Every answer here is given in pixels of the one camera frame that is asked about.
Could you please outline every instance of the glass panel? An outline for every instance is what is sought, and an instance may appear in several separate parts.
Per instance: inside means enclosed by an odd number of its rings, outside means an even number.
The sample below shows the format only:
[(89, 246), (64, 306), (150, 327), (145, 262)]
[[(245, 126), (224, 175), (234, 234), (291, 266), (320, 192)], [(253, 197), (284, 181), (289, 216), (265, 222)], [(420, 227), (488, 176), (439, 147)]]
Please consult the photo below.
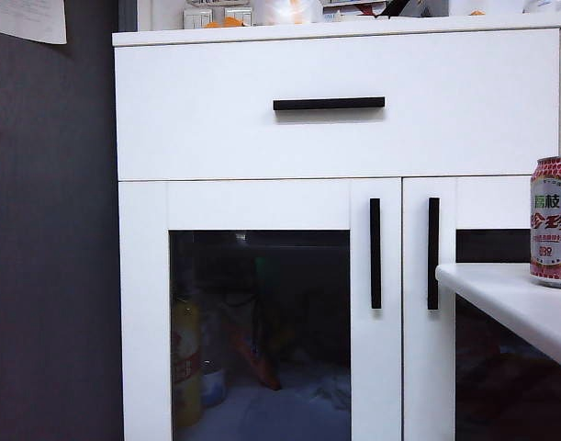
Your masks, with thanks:
[(349, 232), (170, 244), (174, 440), (350, 440)]
[[(529, 262), (529, 230), (458, 231), (459, 263)], [(455, 439), (561, 441), (561, 366), (456, 296)]]

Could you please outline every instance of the red and white can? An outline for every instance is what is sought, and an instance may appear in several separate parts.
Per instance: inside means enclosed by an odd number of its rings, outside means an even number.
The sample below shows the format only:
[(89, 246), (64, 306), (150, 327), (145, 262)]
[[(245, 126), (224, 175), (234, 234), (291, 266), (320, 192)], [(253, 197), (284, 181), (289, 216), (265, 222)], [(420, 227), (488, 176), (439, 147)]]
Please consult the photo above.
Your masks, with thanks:
[(537, 161), (531, 177), (531, 275), (561, 288), (561, 156)]

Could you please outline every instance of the orange object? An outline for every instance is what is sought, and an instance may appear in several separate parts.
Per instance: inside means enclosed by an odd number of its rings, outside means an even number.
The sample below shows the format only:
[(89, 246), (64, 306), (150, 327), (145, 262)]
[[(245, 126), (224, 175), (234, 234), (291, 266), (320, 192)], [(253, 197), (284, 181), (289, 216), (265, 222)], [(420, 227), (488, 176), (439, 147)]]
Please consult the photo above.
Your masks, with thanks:
[(302, 5), (300, 4), (300, 0), (290, 0), (290, 5), (292, 6), (292, 21), (294, 21), (295, 25), (302, 24)]
[(238, 26), (243, 26), (243, 22), (233, 17), (225, 17), (223, 21), (224, 28), (236, 28)]
[(240, 327), (230, 324), (229, 329), (231, 347), (247, 361), (253, 374), (266, 388), (281, 390), (282, 385), (268, 356), (260, 352), (260, 348), (254, 351), (252, 339)]

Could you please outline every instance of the paper sheet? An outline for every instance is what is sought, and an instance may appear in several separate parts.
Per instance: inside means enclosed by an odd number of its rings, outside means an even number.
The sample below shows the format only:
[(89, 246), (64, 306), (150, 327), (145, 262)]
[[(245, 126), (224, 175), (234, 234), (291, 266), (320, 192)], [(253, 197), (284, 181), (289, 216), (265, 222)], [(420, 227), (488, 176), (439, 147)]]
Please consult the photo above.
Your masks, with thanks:
[(21, 39), (66, 44), (63, 0), (0, 0), (0, 32)]

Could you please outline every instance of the black door handle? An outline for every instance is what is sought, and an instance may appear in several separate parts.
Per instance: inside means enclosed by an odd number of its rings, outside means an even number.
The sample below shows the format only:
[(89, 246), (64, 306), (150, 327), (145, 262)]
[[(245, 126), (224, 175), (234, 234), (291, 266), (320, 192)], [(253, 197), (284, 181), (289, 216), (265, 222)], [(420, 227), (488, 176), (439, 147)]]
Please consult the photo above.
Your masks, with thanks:
[(439, 309), (439, 283), (435, 268), (439, 264), (439, 198), (429, 198), (429, 240), (427, 242), (427, 308)]
[(382, 309), (382, 262), (380, 260), (380, 199), (370, 199), (370, 286), (373, 310)]

